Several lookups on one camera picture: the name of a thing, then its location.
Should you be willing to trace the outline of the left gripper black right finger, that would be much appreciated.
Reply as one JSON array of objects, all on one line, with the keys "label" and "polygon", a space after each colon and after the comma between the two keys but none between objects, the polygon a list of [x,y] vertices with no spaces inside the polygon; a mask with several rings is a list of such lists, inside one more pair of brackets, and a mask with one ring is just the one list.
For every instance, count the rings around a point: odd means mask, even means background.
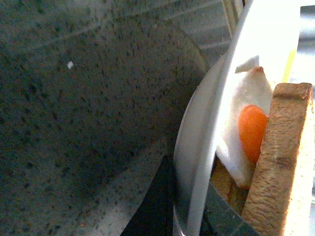
[{"label": "left gripper black right finger", "polygon": [[257,236],[254,230],[210,183],[201,222],[203,236]]}]

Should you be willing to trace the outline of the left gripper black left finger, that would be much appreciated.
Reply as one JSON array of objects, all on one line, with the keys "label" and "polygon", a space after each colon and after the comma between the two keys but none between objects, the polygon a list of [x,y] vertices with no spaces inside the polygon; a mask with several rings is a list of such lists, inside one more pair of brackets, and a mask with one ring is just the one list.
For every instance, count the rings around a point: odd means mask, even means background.
[{"label": "left gripper black left finger", "polygon": [[122,236],[173,235],[175,173],[172,158],[165,155],[136,213]]}]

